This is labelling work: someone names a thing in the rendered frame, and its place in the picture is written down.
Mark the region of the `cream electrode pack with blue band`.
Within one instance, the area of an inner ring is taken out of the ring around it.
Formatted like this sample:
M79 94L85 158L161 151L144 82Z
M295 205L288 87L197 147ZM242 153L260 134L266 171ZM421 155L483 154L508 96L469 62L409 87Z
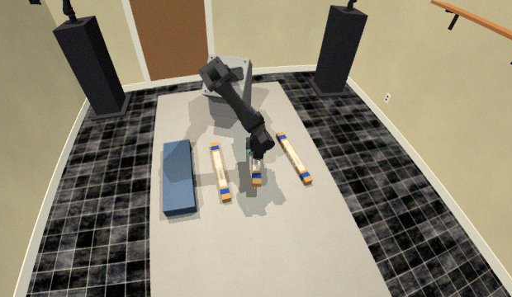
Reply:
M222 202L224 203L224 202L231 201L230 191L229 191L229 187L228 187L227 180L225 177L225 171L224 171L223 163L222 163L221 156L220 156L220 150L219 150L219 146L218 146L217 142L211 143L211 152L212 152L213 161L214 161L214 165L215 165L215 169L216 169L216 176L217 176L217 180L218 180L218 184L219 184L219 188L220 188L220 195L221 195Z
M252 187L261 187L261 163L260 160L253 159L252 152Z

